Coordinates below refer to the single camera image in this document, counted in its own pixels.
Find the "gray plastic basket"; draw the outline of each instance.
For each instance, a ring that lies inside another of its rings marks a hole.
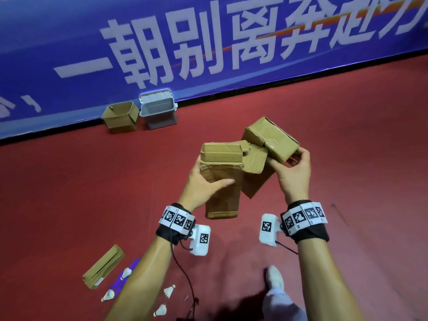
[[[148,128],[151,130],[177,123],[176,104],[170,90],[165,89],[142,94],[139,99],[141,102],[140,116],[144,117]]]

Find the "cardboard box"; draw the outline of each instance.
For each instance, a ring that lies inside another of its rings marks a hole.
[[[201,149],[201,174],[209,182],[225,178],[233,185],[220,189],[206,203],[206,218],[238,216],[239,197],[244,174],[261,173],[267,149],[242,140],[231,143],[205,143]]]
[[[115,244],[83,275],[85,285],[89,289],[96,289],[124,257],[122,249]]]
[[[280,163],[286,162],[299,148],[298,141],[265,116],[245,128],[242,139],[266,148],[268,156]],[[273,173],[274,170],[267,163],[261,173],[246,173],[242,181],[242,192],[252,198]]]
[[[107,106],[101,116],[111,133],[124,133],[136,130],[140,110],[132,101]]]

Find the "banner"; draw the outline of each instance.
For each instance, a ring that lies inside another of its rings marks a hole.
[[[2,0],[0,138],[99,118],[143,92],[168,88],[179,101],[428,48],[427,7]]]

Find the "foot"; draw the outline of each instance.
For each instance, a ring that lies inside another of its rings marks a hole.
[[[280,271],[274,265],[267,269],[266,281],[270,289],[280,288],[284,290],[284,279],[282,279]]]

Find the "black wristband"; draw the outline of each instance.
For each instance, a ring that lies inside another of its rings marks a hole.
[[[171,204],[171,206],[177,207],[180,210],[184,210],[184,211],[188,212],[189,214],[191,214],[188,210],[186,210],[182,205],[180,205],[178,203],[173,203],[173,204]],[[184,238],[184,236],[180,232],[172,230],[169,227],[164,226],[162,224],[160,224],[158,229],[156,230],[156,235],[158,237],[162,237],[165,240],[168,240],[169,242],[171,242],[175,246],[180,242],[181,239]]]
[[[311,202],[312,201],[308,199],[298,200],[288,205],[287,210],[297,207],[300,204],[311,203]],[[299,243],[302,240],[315,239],[315,238],[323,239],[326,242],[330,240],[330,237],[328,236],[327,230],[323,223],[315,224],[315,225],[308,226],[307,228],[303,228],[302,230],[299,230],[294,235],[292,235],[291,238],[294,240],[295,243]]]

